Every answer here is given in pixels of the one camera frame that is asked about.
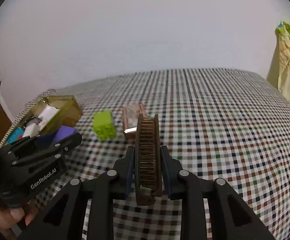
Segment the person's left hand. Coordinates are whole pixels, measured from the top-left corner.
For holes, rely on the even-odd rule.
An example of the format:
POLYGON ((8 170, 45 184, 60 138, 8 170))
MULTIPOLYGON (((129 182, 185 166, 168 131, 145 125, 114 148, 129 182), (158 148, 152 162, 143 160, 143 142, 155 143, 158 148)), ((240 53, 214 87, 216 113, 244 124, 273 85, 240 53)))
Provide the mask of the person's left hand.
POLYGON ((6 239, 17 239, 11 228, 22 219, 25 220, 26 225, 29 225, 37 214, 38 208, 34 202, 27 203, 25 209, 22 207, 0 209, 0 232, 6 239))

